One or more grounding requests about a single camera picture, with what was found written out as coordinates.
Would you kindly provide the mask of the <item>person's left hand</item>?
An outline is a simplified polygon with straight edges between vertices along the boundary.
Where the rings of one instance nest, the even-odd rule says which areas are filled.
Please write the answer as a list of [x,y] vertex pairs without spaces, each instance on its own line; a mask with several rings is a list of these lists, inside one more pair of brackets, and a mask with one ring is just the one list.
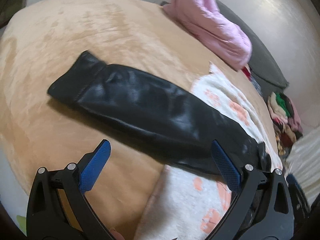
[[109,232],[116,240],[124,240],[124,237],[115,228],[110,228]]

